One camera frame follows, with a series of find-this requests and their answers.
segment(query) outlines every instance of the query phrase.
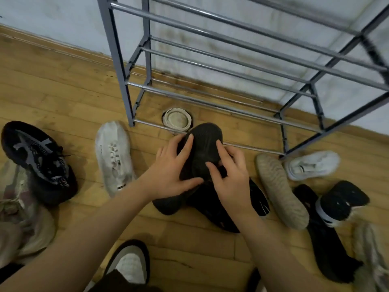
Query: shoe rack frame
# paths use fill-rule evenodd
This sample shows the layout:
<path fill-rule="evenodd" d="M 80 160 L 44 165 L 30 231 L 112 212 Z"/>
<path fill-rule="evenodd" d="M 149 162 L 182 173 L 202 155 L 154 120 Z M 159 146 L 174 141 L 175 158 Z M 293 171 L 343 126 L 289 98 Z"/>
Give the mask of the shoe rack frame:
<path fill-rule="evenodd" d="M 344 32 L 344 33 L 347 33 L 347 34 L 350 34 L 353 36 L 353 38 L 350 40 L 350 42 L 342 50 L 340 50 L 339 52 L 335 52 L 335 51 L 332 51 L 330 49 L 320 47 L 318 45 L 310 44 L 308 42 L 304 42 L 304 41 L 301 41 L 301 40 L 298 40 L 298 39 L 295 39 L 292 37 L 285 36 L 283 34 L 279 34 L 279 33 L 261 28 L 259 26 L 243 23 L 241 21 L 234 20 L 234 19 L 231 19 L 229 17 L 223 16 L 220 14 L 215 14 L 215 13 L 209 12 L 207 10 L 196 8 L 196 7 L 193 7 L 193 6 L 184 4 L 184 3 L 180 3 L 180 2 L 177 2 L 174 0 L 152 0 L 154 2 L 165 4 L 165 5 L 171 6 L 173 8 L 180 9 L 180 10 L 192 13 L 192 14 L 197 14 L 197 15 L 202 16 L 204 18 L 216 20 L 216 21 L 219 21 L 219 22 L 222 22 L 225 24 L 229 24 L 229 25 L 232 25 L 232 26 L 244 29 L 244 30 L 248 30 L 254 34 L 261 34 L 261 35 L 264 35 L 264 36 L 267 36 L 267 37 L 270 37 L 270 38 L 273 38 L 273 39 L 276 39 L 276 40 L 279 40 L 282 42 L 289 43 L 291 45 L 299 46 L 301 48 L 305 48 L 305 49 L 308 49 L 308 50 L 311 50 L 311 51 L 314 51 L 314 52 L 317 52 L 320 54 L 324 54 L 328 57 L 331 57 L 331 60 L 326 65 L 320 65 L 318 63 L 314 63 L 314 62 L 311 62 L 311 61 L 308 61 L 308 60 L 305 60 L 302 58 L 290 56 L 288 54 L 280 53 L 280 52 L 274 51 L 272 49 L 264 48 L 264 47 L 261 47 L 261 46 L 255 45 L 255 44 L 241 41 L 241 40 L 238 40 L 238 39 L 235 39 L 233 37 L 226 36 L 226 35 L 223 35 L 223 34 L 220 34 L 217 32 L 209 31 L 207 29 L 202 29 L 202 28 L 199 28 L 196 26 L 185 24 L 183 22 L 180 22 L 180 21 L 177 21 L 177 20 L 174 20 L 171 18 L 167 18 L 167 17 L 153 14 L 150 12 L 150 9 L 149 9 L 149 1 L 150 0 L 142 0 L 142 9 L 137 9 L 137 8 L 134 8 L 131 6 L 127 6 L 127 5 L 118 3 L 117 0 L 97 0 L 97 1 L 98 1 L 100 13 L 101 13 L 102 21 L 104 24 L 105 33 L 107 35 L 108 44 L 109 44 L 109 48 L 111 51 L 112 60 L 114 63 L 116 75 L 117 75 L 117 78 L 119 81 L 120 91 L 121 91 L 122 99 L 123 99 L 124 106 L 126 109 L 128 123 L 129 123 L 129 126 L 131 126 L 131 127 L 133 127 L 135 125 L 135 123 L 142 123 L 142 124 L 146 124 L 146 125 L 150 125 L 150 126 L 154 126 L 154 127 L 159 127 L 161 129 L 173 131 L 172 129 L 170 129 L 168 127 L 164 127 L 164 126 L 156 124 L 156 123 L 150 123 L 147 121 L 139 120 L 135 117 L 137 109 L 141 103 L 143 94 L 145 91 L 148 91 L 150 93 L 159 94 L 161 96 L 175 98 L 175 99 L 181 100 L 183 102 L 189 102 L 189 103 L 193 103 L 193 104 L 197 104 L 197 105 L 201 105 L 201 106 L 212 107 L 216 110 L 226 111 L 226 112 L 236 114 L 236 115 L 246 116 L 246 117 L 250 117 L 253 119 L 258 119 L 258 120 L 263 120 L 263 121 L 273 122 L 273 123 L 279 124 L 280 129 L 281 129 L 282 139 L 283 139 L 283 147 L 284 147 L 283 152 L 271 151 L 271 150 L 267 150 L 267 149 L 261 149 L 261 148 L 257 148 L 257 147 L 251 147 L 251 146 L 244 146 L 244 145 L 239 145 L 239 144 L 231 144 L 231 145 L 234 145 L 234 146 L 237 146 L 240 148 L 245 148 L 245 149 L 252 149 L 255 151 L 262 151 L 262 152 L 279 154 L 280 159 L 284 159 L 284 158 L 288 157 L 289 155 L 306 148 L 311 143 L 316 142 L 323 137 L 326 137 L 328 134 L 337 131 L 341 127 L 352 123 L 353 121 L 363 117 L 364 115 L 376 110 L 377 108 L 380 108 L 381 106 L 383 106 L 389 102 L 389 68 L 388 68 L 387 63 L 384 61 L 384 59 L 380 55 L 380 53 L 377 51 L 377 48 L 375 47 L 375 45 L 368 38 L 368 35 L 375 28 L 377 28 L 377 26 L 379 24 L 381 24 L 382 21 L 385 20 L 387 18 L 387 16 L 389 15 L 389 5 L 386 6 L 386 8 L 384 8 L 381 11 L 381 13 L 378 14 L 361 31 L 355 31 L 355 30 L 349 29 L 347 27 L 335 24 L 329 20 L 321 19 L 321 18 L 316 17 L 314 15 L 311 15 L 309 13 L 299 11 L 299 10 L 296 10 L 293 8 L 289 8 L 289 7 L 285 6 L 284 4 L 274 3 L 274 2 L 269 1 L 269 0 L 250 0 L 252 2 L 261 4 L 264 6 L 268 6 L 268 7 L 273 8 L 273 9 L 277 9 L 279 11 L 300 17 L 302 19 L 310 20 L 314 23 L 322 24 L 324 26 L 339 30 L 341 32 Z M 129 59 L 129 61 L 126 62 L 126 64 L 124 64 L 121 49 L 120 49 L 118 31 L 117 31 L 116 25 L 115 25 L 114 10 L 127 12 L 129 14 L 133 14 L 135 16 L 139 16 L 139 17 L 143 18 L 143 32 L 144 32 L 143 38 L 139 41 L 137 48 L 135 49 L 135 51 L 134 51 L 133 55 L 131 56 L 131 58 Z M 234 59 L 231 59 L 228 57 L 209 53 L 207 51 L 203 51 L 203 50 L 193 48 L 193 47 L 190 47 L 187 45 L 182 45 L 182 44 L 178 44 L 178 43 L 175 43 L 172 41 L 161 39 L 161 38 L 158 38 L 156 36 L 151 35 L 151 33 L 150 33 L 150 21 L 162 23 L 162 24 L 165 24 L 165 25 L 177 28 L 177 29 L 182 29 L 182 30 L 185 30 L 185 31 L 188 31 L 191 33 L 195 33 L 195 34 L 198 34 L 198 35 L 210 38 L 210 39 L 222 41 L 222 42 L 225 42 L 225 43 L 228 43 L 231 45 L 235 45 L 235 46 L 239 46 L 241 48 L 252 50 L 252 51 L 257 52 L 257 53 L 265 54 L 265 55 L 271 56 L 273 58 L 278 58 L 278 59 L 281 59 L 281 60 L 284 60 L 284 61 L 287 61 L 290 63 L 294 63 L 294 64 L 297 64 L 300 66 L 314 69 L 314 70 L 317 70 L 317 73 L 310 80 L 304 80 L 304 79 L 301 79 L 301 78 L 298 78 L 298 77 L 295 77 L 292 75 L 276 72 L 273 70 L 268 70 L 268 69 L 260 67 L 260 66 L 256 66 L 256 65 L 249 64 L 249 63 L 242 62 L 242 61 L 237 61 L 237 60 L 234 60 Z M 235 63 L 235 64 L 245 66 L 248 68 L 252 68 L 255 70 L 260 70 L 262 72 L 270 73 L 270 74 L 280 76 L 283 78 L 288 78 L 288 79 L 294 80 L 296 82 L 304 83 L 304 86 L 298 90 L 298 89 L 295 89 L 293 87 L 289 87 L 287 85 L 282 85 L 282 84 L 272 82 L 269 80 L 265 80 L 265 79 L 262 79 L 259 77 L 246 75 L 244 73 L 238 73 L 238 72 L 235 72 L 232 70 L 227 70 L 224 68 L 212 66 L 212 65 L 201 63 L 198 61 L 193 61 L 193 60 L 190 60 L 190 59 L 187 59 L 184 57 L 180 57 L 180 56 L 176 56 L 173 54 L 163 53 L 161 51 L 153 50 L 151 48 L 151 41 L 157 41 L 157 42 L 164 43 L 164 44 L 167 44 L 170 46 L 186 49 L 189 51 L 193 51 L 193 52 L 200 53 L 200 54 L 203 54 L 203 55 L 206 55 L 209 57 L 213 57 L 213 58 L 221 59 L 221 60 L 228 61 L 231 63 Z M 367 54 L 369 55 L 369 57 L 371 59 L 371 63 L 359 60 L 357 58 L 347 56 L 347 54 L 352 49 L 354 49 L 358 44 L 361 44 L 363 46 L 363 48 L 366 50 Z M 136 63 L 139 55 L 142 52 L 145 53 L 145 58 L 146 58 L 145 59 L 145 62 L 146 62 L 146 80 L 143 84 L 136 84 L 136 83 L 129 82 L 129 76 L 131 74 L 131 70 L 135 66 L 135 63 Z M 152 64 L 151 64 L 152 54 L 162 56 L 165 58 L 169 58 L 169 59 L 173 59 L 176 61 L 180 61 L 182 63 L 191 64 L 191 65 L 194 65 L 197 67 L 202 67 L 202 68 L 217 71 L 220 73 L 228 74 L 228 75 L 231 75 L 234 77 L 242 78 L 242 79 L 245 79 L 248 81 L 256 82 L 256 83 L 270 86 L 273 88 L 292 92 L 292 93 L 294 93 L 294 95 L 292 98 L 290 98 L 290 100 L 287 103 L 284 104 L 284 106 L 282 106 L 280 108 L 280 110 L 273 110 L 270 108 L 265 108 L 265 107 L 261 107 L 258 105 L 253 105 L 250 103 L 240 102 L 239 100 L 233 100 L 233 99 L 224 98 L 222 96 L 218 96 L 215 94 L 209 94 L 206 92 L 194 90 L 194 89 L 183 87 L 180 85 L 166 83 L 166 82 L 152 78 Z M 372 81 L 372 80 L 369 80 L 366 78 L 358 77 L 356 75 L 343 72 L 341 70 L 334 69 L 333 67 L 339 61 L 346 61 L 348 63 L 355 64 L 359 67 L 364 67 L 364 68 L 368 68 L 368 69 L 377 71 L 378 73 L 380 73 L 381 77 L 383 78 L 384 83 L 378 83 L 378 82 L 375 82 L 375 81 Z M 352 112 L 352 113 L 348 114 L 347 116 L 343 117 L 342 119 L 338 120 L 337 122 L 335 122 L 329 126 L 326 126 L 324 123 L 324 119 L 325 119 L 324 112 L 323 112 L 323 109 L 322 109 L 321 104 L 320 104 L 320 98 L 318 96 L 318 93 L 317 93 L 317 90 L 315 87 L 315 83 L 317 83 L 317 81 L 319 79 L 321 79 L 327 73 L 331 74 L 333 76 L 336 76 L 336 77 L 340 77 L 340 78 L 344 78 L 346 80 L 360 83 L 362 85 L 371 86 L 374 88 L 381 89 L 382 91 L 384 91 L 384 93 L 381 96 L 370 101 L 369 103 L 365 104 L 364 106 L 358 108 L 354 112 Z M 188 96 L 185 96 L 182 94 L 173 93 L 173 92 L 166 91 L 163 89 L 154 88 L 154 87 L 152 87 L 153 81 L 156 81 L 158 83 L 163 83 L 164 85 L 173 86 L 175 88 L 179 88 L 179 89 L 183 89 L 183 90 L 187 90 L 187 91 L 192 91 L 193 93 L 201 93 L 201 94 L 206 95 L 208 97 L 223 99 L 223 100 L 226 100 L 228 102 L 239 103 L 243 106 L 255 107 L 259 110 L 273 112 L 274 115 L 273 115 L 273 117 L 261 115 L 260 113 L 249 112 L 249 111 L 234 108 L 234 107 L 231 107 L 228 105 L 221 105 L 221 104 L 217 104 L 217 103 L 212 103 L 212 102 L 208 102 L 205 100 L 188 97 Z M 131 100 L 129 97 L 128 85 L 140 88 L 138 98 L 134 104 L 131 103 Z M 288 108 L 290 108 L 293 105 L 293 103 L 295 103 L 301 96 L 306 96 L 306 97 L 309 97 L 312 99 L 312 103 L 314 105 L 317 119 L 318 119 L 318 127 L 317 128 L 313 128 L 313 127 L 306 126 L 306 125 L 303 125 L 300 123 L 290 122 L 290 121 L 284 120 L 285 111 Z M 316 134 L 314 134 L 312 137 L 309 137 L 308 139 L 301 142 L 300 144 L 296 145 L 295 147 L 289 148 L 287 134 L 286 134 L 286 128 L 285 128 L 286 126 L 292 126 L 292 127 L 298 127 L 301 129 L 310 130 L 310 131 L 316 132 Z"/>

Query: wooden floor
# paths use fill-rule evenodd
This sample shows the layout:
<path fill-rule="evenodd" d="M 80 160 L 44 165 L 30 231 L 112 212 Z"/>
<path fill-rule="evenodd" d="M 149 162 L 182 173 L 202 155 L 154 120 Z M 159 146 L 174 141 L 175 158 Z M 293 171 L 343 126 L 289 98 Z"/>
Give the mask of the wooden floor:
<path fill-rule="evenodd" d="M 143 83 L 144 77 L 133 75 L 132 80 Z M 133 100 L 138 92 L 137 88 L 130 88 Z M 190 96 L 201 98 L 196 94 Z M 157 95 L 145 94 L 137 117 L 160 123 L 162 111 L 173 106 L 187 108 L 195 125 L 206 121 L 218 124 L 225 141 L 282 149 L 277 125 L 180 104 Z M 90 215 L 109 199 L 94 152 L 94 138 L 102 123 L 122 121 L 129 133 L 131 156 L 138 175 L 153 163 L 158 147 L 171 137 L 169 132 L 158 128 L 142 124 L 129 128 L 126 125 L 112 68 L 0 36 L 1 125 L 10 120 L 40 127 L 65 148 L 67 155 L 71 155 L 67 160 L 75 171 L 80 190 L 71 201 L 61 204 L 57 215 L 58 233 Z M 288 128 L 291 145 L 311 134 Z M 359 186 L 371 198 L 371 204 L 362 210 L 362 217 L 377 223 L 383 240 L 389 244 L 389 146 L 338 132 L 311 145 L 305 153 L 324 149 L 341 156 L 338 171 L 330 177 L 310 179 L 306 183 L 319 194 L 326 193 L 342 179 Z M 255 152 L 245 151 L 245 154 L 250 176 L 260 185 L 253 162 Z M 6 156 L 1 152 L 0 163 L 4 162 Z M 339 291 L 352 290 L 351 285 L 324 279 L 316 265 L 307 231 L 286 228 L 274 211 L 266 223 L 309 272 Z M 352 230 L 352 223 L 337 229 L 351 256 Z M 163 216 L 152 204 L 147 205 L 127 227 L 116 246 L 131 238 L 141 239 L 148 245 L 151 283 L 165 291 L 243 291 L 254 267 L 240 235 L 219 230 L 190 208 Z M 101 264 L 96 279 L 101 276 L 116 246 Z"/>

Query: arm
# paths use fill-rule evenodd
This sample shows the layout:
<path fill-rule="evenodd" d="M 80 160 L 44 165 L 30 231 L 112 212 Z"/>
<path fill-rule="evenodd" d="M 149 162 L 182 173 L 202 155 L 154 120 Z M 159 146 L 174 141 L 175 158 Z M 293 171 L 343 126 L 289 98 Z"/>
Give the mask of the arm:
<path fill-rule="evenodd" d="M 193 143 L 191 135 L 177 156 L 183 136 L 172 138 L 160 148 L 155 163 L 138 180 L 83 222 L 67 229 L 41 255 L 0 285 L 0 291 L 82 291 L 114 242 L 147 203 L 178 195 L 203 182 L 202 178 L 179 180 Z"/>
<path fill-rule="evenodd" d="M 249 173 L 242 151 L 216 143 L 227 177 L 207 162 L 219 199 L 234 221 L 247 246 L 268 291 L 328 292 L 308 273 L 269 229 L 251 206 Z"/>

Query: shoe rack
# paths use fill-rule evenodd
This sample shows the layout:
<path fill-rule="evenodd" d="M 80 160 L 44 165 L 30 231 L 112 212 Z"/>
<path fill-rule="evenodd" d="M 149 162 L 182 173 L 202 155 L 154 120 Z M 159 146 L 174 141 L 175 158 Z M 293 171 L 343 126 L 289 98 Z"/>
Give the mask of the shoe rack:
<path fill-rule="evenodd" d="M 352 123 L 353 121 L 365 116 L 366 114 L 374 111 L 375 109 L 377 109 L 377 108 L 379 108 L 379 107 L 381 107 L 389 102 L 389 69 L 388 69 L 388 65 L 383 60 L 380 53 L 377 51 L 377 48 L 375 47 L 375 45 L 368 38 L 368 35 L 375 28 L 377 28 L 377 26 L 379 24 L 381 24 L 382 21 L 384 19 L 386 19 L 387 16 L 389 15 L 389 5 L 386 6 L 386 8 L 384 8 L 381 11 L 381 13 L 378 14 L 361 31 L 355 31 L 355 30 L 349 29 L 347 27 L 335 24 L 330 20 L 324 20 L 324 19 L 321 19 L 315 15 L 311 15 L 311 14 L 303 12 L 303 11 L 289 8 L 288 6 L 285 6 L 284 4 L 274 3 L 274 2 L 269 1 L 269 0 L 250 0 L 252 2 L 256 2 L 258 4 L 268 6 L 270 8 L 285 12 L 287 14 L 291 14 L 291 15 L 297 16 L 299 18 L 306 19 L 306 20 L 309 20 L 311 22 L 336 29 L 340 32 L 347 33 L 353 37 L 350 40 L 350 42 L 342 50 L 340 50 L 339 52 L 335 52 L 335 51 L 330 50 L 328 48 L 320 47 L 318 45 L 310 44 L 308 42 L 304 42 L 304 41 L 301 41 L 301 40 L 298 40 L 295 38 L 285 36 L 285 35 L 280 34 L 280 33 L 276 33 L 276 32 L 261 28 L 260 26 L 255 26 L 255 25 L 243 23 L 241 21 L 234 20 L 234 19 L 228 18 L 228 17 L 220 15 L 220 14 L 215 14 L 215 13 L 212 13 L 212 12 L 209 12 L 207 10 L 203 10 L 203 9 L 200 9 L 197 7 L 189 6 L 187 4 L 180 3 L 180 2 L 177 2 L 174 0 L 152 0 L 152 1 L 158 2 L 160 4 L 168 5 L 168 6 L 171 6 L 173 8 L 176 8 L 176 9 L 180 9 L 180 10 L 192 13 L 192 14 L 202 16 L 203 18 L 206 18 L 206 19 L 216 20 L 216 21 L 219 21 L 219 22 L 222 22 L 225 24 L 229 24 L 229 25 L 238 27 L 240 29 L 250 31 L 254 34 L 264 35 L 264 36 L 267 36 L 267 37 L 270 37 L 273 39 L 277 39 L 277 40 L 285 42 L 285 43 L 289 43 L 289 44 L 294 45 L 294 46 L 298 46 L 298 47 L 308 49 L 308 50 L 314 51 L 316 53 L 324 54 L 328 57 L 331 57 L 331 60 L 326 65 L 321 65 L 321 64 L 318 64 L 315 62 L 311 62 L 309 60 L 305 60 L 302 58 L 290 56 L 290 55 L 285 54 L 285 53 L 277 52 L 277 51 L 274 51 L 274 50 L 269 49 L 269 48 L 264 48 L 264 47 L 258 46 L 256 44 L 251 44 L 251 43 L 248 43 L 245 41 L 241 41 L 241 40 L 235 39 L 234 37 L 230 37 L 230 36 L 223 35 L 223 34 L 220 34 L 220 33 L 214 32 L 214 31 L 209 31 L 207 29 L 202 29 L 202 28 L 199 28 L 196 26 L 185 24 L 183 22 L 180 22 L 180 21 L 177 21 L 177 20 L 174 20 L 171 18 L 163 17 L 161 15 L 153 14 L 149 10 L 149 0 L 142 0 L 142 9 L 137 9 L 137 8 L 134 8 L 131 6 L 121 4 L 117 0 L 97 0 L 97 1 L 98 1 L 100 13 L 101 13 L 102 21 L 104 24 L 105 33 L 107 35 L 107 39 L 108 39 L 109 48 L 111 51 L 115 71 L 117 74 L 117 78 L 119 80 L 120 91 L 121 91 L 124 106 L 126 109 L 128 123 L 131 127 L 133 127 L 136 123 L 143 123 L 146 125 L 159 127 L 161 129 L 171 130 L 168 127 L 164 127 L 164 126 L 156 124 L 156 123 L 142 121 L 142 120 L 139 120 L 136 118 L 137 108 L 139 107 L 139 105 L 142 101 L 142 97 L 143 97 L 144 92 L 147 91 L 147 92 L 158 94 L 161 96 L 175 98 L 175 99 L 181 100 L 183 102 L 189 102 L 189 103 L 193 103 L 196 105 L 211 107 L 211 108 L 214 108 L 214 109 L 217 109 L 220 111 L 226 111 L 226 112 L 240 115 L 240 116 L 245 116 L 245 117 L 249 117 L 249 118 L 254 118 L 254 119 L 258 119 L 258 120 L 263 120 L 263 121 L 268 121 L 268 122 L 273 122 L 273 123 L 279 124 L 280 132 L 282 134 L 282 139 L 283 139 L 283 151 L 282 152 L 270 151 L 270 150 L 261 149 L 258 147 L 244 146 L 244 145 L 239 145 L 239 144 L 231 144 L 231 145 L 241 147 L 241 148 L 246 148 L 246 149 L 252 149 L 255 151 L 275 153 L 275 154 L 279 155 L 280 159 L 284 159 L 285 157 L 287 157 L 293 153 L 296 153 L 299 150 L 306 148 L 311 143 L 316 142 L 323 137 L 326 137 L 330 133 L 337 131 L 341 127 Z M 124 64 L 124 62 L 123 62 L 123 57 L 122 57 L 122 53 L 121 53 L 121 49 L 120 49 L 118 32 L 117 32 L 116 25 L 115 25 L 114 10 L 119 10 L 119 11 L 133 14 L 135 16 L 139 16 L 139 17 L 143 18 L 143 33 L 144 33 L 143 38 L 139 41 L 137 48 L 135 49 L 135 51 L 134 51 L 133 55 L 131 56 L 131 58 L 129 59 L 129 61 L 126 62 L 126 64 Z M 287 61 L 289 63 L 294 63 L 294 64 L 297 64 L 300 66 L 314 69 L 314 70 L 317 70 L 317 73 L 310 80 L 304 80 L 304 79 L 301 79 L 301 78 L 298 78 L 298 77 L 295 77 L 292 75 L 276 72 L 273 70 L 268 70 L 266 68 L 263 68 L 263 67 L 260 67 L 257 65 L 249 64 L 246 62 L 238 61 L 235 59 L 231 59 L 228 57 L 224 57 L 221 55 L 217 55 L 217 54 L 213 54 L 213 53 L 210 53 L 207 51 L 203 51 L 203 50 L 200 50 L 197 48 L 193 48 L 193 47 L 190 47 L 188 45 L 182 45 L 179 43 L 175 43 L 172 41 L 161 39 L 159 37 L 153 36 L 150 33 L 150 21 L 151 20 L 154 22 L 157 22 L 157 23 L 161 23 L 161 24 L 165 24 L 165 25 L 177 28 L 177 29 L 181 29 L 181 30 L 185 30 L 185 31 L 188 31 L 188 32 L 191 32 L 194 34 L 198 34 L 198 35 L 207 37 L 209 39 L 222 41 L 224 43 L 235 45 L 235 46 L 238 46 L 238 47 L 241 47 L 244 49 L 248 49 L 248 50 L 260 53 L 260 54 L 265 54 L 265 55 L 268 55 L 268 56 L 273 57 L 273 58 L 281 59 L 281 60 Z M 265 80 L 263 78 L 254 77 L 254 76 L 247 75 L 244 73 L 234 72 L 231 70 L 227 70 L 225 68 L 220 68 L 220 67 L 213 66 L 210 64 L 205 64 L 205 63 L 200 63 L 198 61 L 193 61 L 193 60 L 187 59 L 185 57 L 180 57 L 177 55 L 157 51 L 157 50 L 154 50 L 151 48 L 151 41 L 157 41 L 157 42 L 167 44 L 170 46 L 186 49 L 186 50 L 189 50 L 189 51 L 192 51 L 195 53 L 200 53 L 200 54 L 212 57 L 212 58 L 217 58 L 217 59 L 221 59 L 223 61 L 228 61 L 230 63 L 245 66 L 247 68 L 252 68 L 255 70 L 260 70 L 262 72 L 266 72 L 266 73 L 270 73 L 270 74 L 273 74 L 276 76 L 280 76 L 283 78 L 288 78 L 288 79 L 296 81 L 296 82 L 304 83 L 304 86 L 301 89 L 295 89 L 293 87 L 289 87 L 287 85 L 282 85 L 280 83 Z M 359 44 L 362 45 L 362 47 L 366 50 L 368 56 L 371 59 L 371 63 L 362 61 L 358 58 L 353 58 L 353 57 L 347 56 L 347 54 Z M 146 80 L 143 84 L 136 84 L 136 83 L 129 82 L 129 76 L 130 76 L 132 68 L 135 66 L 135 63 L 137 62 L 137 59 L 141 53 L 145 53 L 145 58 L 146 58 Z M 266 86 L 281 89 L 284 91 L 292 92 L 292 93 L 294 93 L 294 95 L 293 95 L 293 97 L 290 98 L 290 100 L 284 106 L 282 106 L 280 108 L 280 110 L 273 110 L 273 109 L 269 109 L 269 108 L 265 108 L 265 107 L 260 107 L 257 105 L 250 105 L 249 103 L 243 103 L 243 102 L 240 102 L 238 100 L 233 100 L 233 102 L 235 102 L 235 103 L 240 103 L 244 106 L 251 106 L 251 107 L 257 108 L 258 109 L 258 113 L 257 113 L 257 112 L 245 111 L 245 110 L 239 109 L 239 108 L 230 107 L 228 105 L 221 105 L 221 104 L 208 102 L 206 100 L 188 97 L 188 96 L 185 96 L 182 94 L 170 92 L 170 91 L 163 90 L 160 88 L 155 88 L 155 87 L 152 87 L 152 82 L 158 81 L 158 83 L 163 83 L 166 86 L 172 86 L 174 88 L 184 89 L 187 91 L 193 91 L 194 93 L 199 93 L 198 90 L 193 90 L 191 88 L 186 88 L 186 87 L 183 87 L 180 85 L 175 85 L 175 84 L 171 84 L 171 83 L 167 83 L 167 82 L 164 83 L 160 80 L 153 79 L 152 75 L 151 75 L 152 55 L 162 56 L 164 58 L 172 59 L 175 61 L 180 61 L 182 63 L 195 65 L 197 67 L 206 68 L 208 70 L 213 70 L 216 72 L 220 72 L 220 73 L 228 74 L 228 75 L 231 75 L 231 76 L 234 76 L 237 78 L 241 78 L 244 80 L 248 80 L 248 81 L 256 82 L 256 83 L 259 83 L 262 85 L 266 85 Z M 333 67 L 340 61 L 346 61 L 348 63 L 355 64 L 359 67 L 364 67 L 364 68 L 368 68 L 368 69 L 377 71 L 378 73 L 380 73 L 381 77 L 383 78 L 384 83 L 378 83 L 378 82 L 369 80 L 367 78 L 359 77 L 359 76 L 353 75 L 351 73 L 347 73 L 347 72 L 343 72 L 343 71 L 338 70 L 338 69 L 334 69 Z M 339 121 L 337 121 L 329 126 L 326 126 L 324 123 L 324 113 L 323 113 L 323 109 L 322 109 L 321 104 L 320 104 L 320 98 L 318 96 L 318 93 L 317 93 L 317 90 L 315 87 L 315 83 L 317 83 L 318 80 L 320 80 L 325 74 L 331 74 L 333 76 L 340 77 L 340 78 L 350 80 L 350 81 L 354 81 L 354 82 L 360 83 L 362 85 L 374 87 L 374 88 L 382 90 L 384 93 L 381 96 L 375 98 L 374 100 L 368 102 L 367 104 L 365 104 L 361 108 L 358 108 L 354 112 L 343 117 Z M 140 88 L 140 93 L 138 95 L 136 102 L 134 102 L 134 103 L 132 103 L 130 100 L 128 85 Z M 231 101 L 231 99 L 229 99 L 229 98 L 223 98 L 223 97 L 215 95 L 215 94 L 210 94 L 210 93 L 206 93 L 206 92 L 201 92 L 201 93 L 203 95 L 206 95 L 209 97 L 219 98 L 219 99 L 223 99 L 226 101 Z M 314 105 L 317 119 L 318 119 L 318 126 L 315 128 L 310 127 L 310 126 L 306 126 L 306 125 L 303 125 L 303 124 L 300 124 L 297 122 L 286 121 L 284 119 L 285 111 L 288 108 L 290 108 L 293 105 L 293 103 L 295 103 L 296 100 L 298 100 L 302 96 L 312 99 L 312 104 Z M 261 110 L 265 110 L 267 112 L 273 112 L 274 115 L 273 115 L 273 117 L 262 115 L 260 113 Z M 293 127 L 297 127 L 297 128 L 301 128 L 301 129 L 306 129 L 306 130 L 310 130 L 310 131 L 313 131 L 316 133 L 312 137 L 309 137 L 308 139 L 304 140 L 303 142 L 296 145 L 295 147 L 290 148 L 288 145 L 288 139 L 287 139 L 287 135 L 286 135 L 286 129 L 285 129 L 286 126 L 293 126 Z"/>

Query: white wall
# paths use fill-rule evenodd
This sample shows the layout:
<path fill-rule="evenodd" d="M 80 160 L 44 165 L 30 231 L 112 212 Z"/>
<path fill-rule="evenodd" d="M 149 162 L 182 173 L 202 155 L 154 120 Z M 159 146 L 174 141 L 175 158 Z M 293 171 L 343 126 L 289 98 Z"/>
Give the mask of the white wall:
<path fill-rule="evenodd" d="M 325 46 L 333 50 L 341 49 L 350 36 L 342 34 L 312 22 L 281 13 L 279 11 L 254 4 L 246 0 L 178 0 L 196 7 L 207 9 L 228 17 L 258 25 L 266 29 L 276 31 L 310 43 Z M 389 0 L 279 0 L 290 6 L 297 6 L 312 14 L 323 15 L 331 20 L 350 26 L 353 29 L 362 29 L 376 14 L 378 14 Z M 141 7 L 141 0 L 119 0 L 130 6 Z M 243 41 L 271 48 L 289 55 L 326 63 L 329 58 L 317 53 L 304 50 L 274 39 L 255 35 L 242 29 L 221 24 L 213 20 L 207 20 L 187 12 L 170 8 L 165 5 L 150 2 L 151 11 L 163 16 L 174 18 L 182 22 L 203 27 L 227 34 Z M 49 37 L 67 44 L 90 49 L 93 51 L 110 54 L 101 22 L 96 0 L 0 0 L 0 23 L 28 31 L 44 37 Z M 142 19 L 123 12 L 115 12 L 116 23 L 122 45 L 123 56 L 128 59 L 143 35 Z M 389 19 L 377 28 L 371 38 L 377 43 L 383 56 L 389 60 Z M 315 73 L 304 67 L 286 63 L 278 59 L 270 58 L 249 50 L 240 49 L 222 42 L 213 41 L 195 34 L 187 33 L 162 24 L 151 23 L 151 31 L 154 36 L 169 39 L 182 44 L 187 44 L 206 51 L 228 56 L 230 58 L 265 66 L 273 70 L 309 79 Z M 153 42 L 153 48 L 186 58 L 211 63 L 237 72 L 274 80 L 276 82 L 300 88 L 301 83 L 295 83 L 288 79 L 275 77 L 256 70 L 237 66 L 225 61 L 204 57 L 201 54 L 187 50 L 174 48 Z M 361 47 L 355 48 L 351 56 L 369 61 Z M 144 56 L 138 60 L 144 64 Z M 268 88 L 257 83 L 238 79 L 228 75 L 222 75 L 210 70 L 190 66 L 172 61 L 170 59 L 153 56 L 153 67 L 172 73 L 220 85 L 227 88 L 242 90 L 261 98 L 285 103 L 292 94 L 284 91 Z M 377 73 L 355 65 L 341 62 L 337 69 L 349 73 L 358 74 L 377 82 L 382 79 Z M 349 112 L 362 106 L 368 101 L 381 95 L 383 92 L 374 88 L 365 87 L 332 75 L 324 76 L 317 83 L 318 93 L 323 105 L 326 117 L 340 119 Z M 299 99 L 293 106 L 304 111 L 314 113 L 312 101 L 309 98 Z M 382 107 L 354 124 L 379 133 L 389 135 L 389 105 Z"/>

